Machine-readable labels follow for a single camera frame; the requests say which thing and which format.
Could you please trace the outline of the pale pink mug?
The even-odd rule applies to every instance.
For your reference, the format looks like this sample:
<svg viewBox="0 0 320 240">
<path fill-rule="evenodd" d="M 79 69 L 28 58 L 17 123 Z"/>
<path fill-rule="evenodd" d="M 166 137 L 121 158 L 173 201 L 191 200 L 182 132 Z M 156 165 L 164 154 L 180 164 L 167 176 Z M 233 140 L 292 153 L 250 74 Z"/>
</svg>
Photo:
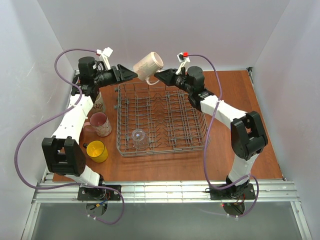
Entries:
<svg viewBox="0 0 320 240">
<path fill-rule="evenodd" d="M 159 80 L 151 83 L 150 77 L 159 72 L 163 67 L 164 62 L 161 57 L 152 51 L 133 66 L 133 71 L 141 81 L 145 81 L 148 85 L 152 86 L 157 84 Z"/>
</svg>

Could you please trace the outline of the tall cream decorated mug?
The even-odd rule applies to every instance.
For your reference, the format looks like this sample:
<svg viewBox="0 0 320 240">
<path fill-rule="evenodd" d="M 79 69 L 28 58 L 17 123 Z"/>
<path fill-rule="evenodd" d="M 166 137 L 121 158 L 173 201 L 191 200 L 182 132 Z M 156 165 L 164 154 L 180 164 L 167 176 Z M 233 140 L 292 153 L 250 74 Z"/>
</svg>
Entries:
<svg viewBox="0 0 320 240">
<path fill-rule="evenodd" d="M 97 95 L 92 111 L 93 113 L 97 113 L 97 112 L 104 113 L 106 111 L 104 99 L 101 92 L 99 92 Z"/>
</svg>

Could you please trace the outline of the pink patterned mug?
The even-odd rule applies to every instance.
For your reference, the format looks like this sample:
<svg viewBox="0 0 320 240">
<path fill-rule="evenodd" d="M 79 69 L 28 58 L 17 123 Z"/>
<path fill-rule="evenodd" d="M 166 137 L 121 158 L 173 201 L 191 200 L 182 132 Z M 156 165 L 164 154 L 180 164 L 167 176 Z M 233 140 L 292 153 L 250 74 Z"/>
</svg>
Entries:
<svg viewBox="0 0 320 240">
<path fill-rule="evenodd" d="M 92 114 L 88 122 L 82 127 L 89 132 L 95 132 L 99 137 L 107 137 L 112 132 L 112 126 L 107 115 L 103 112 Z"/>
</svg>

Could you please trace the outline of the clear glass cup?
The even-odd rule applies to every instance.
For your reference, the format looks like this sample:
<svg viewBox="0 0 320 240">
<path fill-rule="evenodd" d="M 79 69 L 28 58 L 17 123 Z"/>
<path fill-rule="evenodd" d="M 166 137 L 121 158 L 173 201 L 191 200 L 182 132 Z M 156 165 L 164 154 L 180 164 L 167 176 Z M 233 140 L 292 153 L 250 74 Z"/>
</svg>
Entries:
<svg viewBox="0 0 320 240">
<path fill-rule="evenodd" d="M 145 150 L 150 145 L 147 133 L 143 129 L 135 129 L 131 134 L 133 145 L 137 150 Z"/>
</svg>

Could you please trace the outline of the yellow mug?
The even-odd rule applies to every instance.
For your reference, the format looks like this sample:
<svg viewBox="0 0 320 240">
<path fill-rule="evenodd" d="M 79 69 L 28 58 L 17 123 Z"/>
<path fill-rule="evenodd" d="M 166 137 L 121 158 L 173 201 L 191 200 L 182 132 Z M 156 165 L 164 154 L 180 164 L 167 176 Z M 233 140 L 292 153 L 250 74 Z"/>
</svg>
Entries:
<svg viewBox="0 0 320 240">
<path fill-rule="evenodd" d="M 87 155 L 96 163 L 103 163 L 107 160 L 109 153 L 105 144 L 100 140 L 84 143 Z"/>
</svg>

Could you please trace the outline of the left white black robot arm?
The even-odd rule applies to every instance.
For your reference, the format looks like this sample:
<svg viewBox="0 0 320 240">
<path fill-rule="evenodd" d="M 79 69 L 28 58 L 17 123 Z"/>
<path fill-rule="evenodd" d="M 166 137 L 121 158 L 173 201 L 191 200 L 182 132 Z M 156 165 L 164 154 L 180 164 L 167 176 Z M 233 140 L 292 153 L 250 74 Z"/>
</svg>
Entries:
<svg viewBox="0 0 320 240">
<path fill-rule="evenodd" d="M 78 60 L 79 82 L 72 88 L 69 105 L 52 137 L 45 137 L 42 150 L 51 173 L 67 176 L 82 185 L 98 186 L 100 175 L 86 165 L 86 157 L 79 146 L 85 120 L 93 108 L 99 89 L 124 83 L 138 75 L 121 64 L 99 69 L 103 61 L 85 56 Z"/>
</svg>

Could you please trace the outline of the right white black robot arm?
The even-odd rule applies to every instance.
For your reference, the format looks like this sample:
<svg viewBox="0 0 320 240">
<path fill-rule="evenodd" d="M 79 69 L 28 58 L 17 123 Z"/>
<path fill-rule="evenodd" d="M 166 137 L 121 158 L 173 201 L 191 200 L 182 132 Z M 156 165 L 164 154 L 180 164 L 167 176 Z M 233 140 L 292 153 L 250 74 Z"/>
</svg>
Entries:
<svg viewBox="0 0 320 240">
<path fill-rule="evenodd" d="M 268 137 L 258 112 L 245 112 L 219 99 L 205 88 L 205 76 L 198 66 L 177 70 L 170 68 L 154 76 L 166 86 L 175 86 L 188 94 L 192 107 L 217 119 L 230 129 L 234 152 L 232 168 L 221 186 L 210 185 L 213 194 L 237 198 L 244 194 L 250 183 L 252 167 L 268 144 Z"/>
</svg>

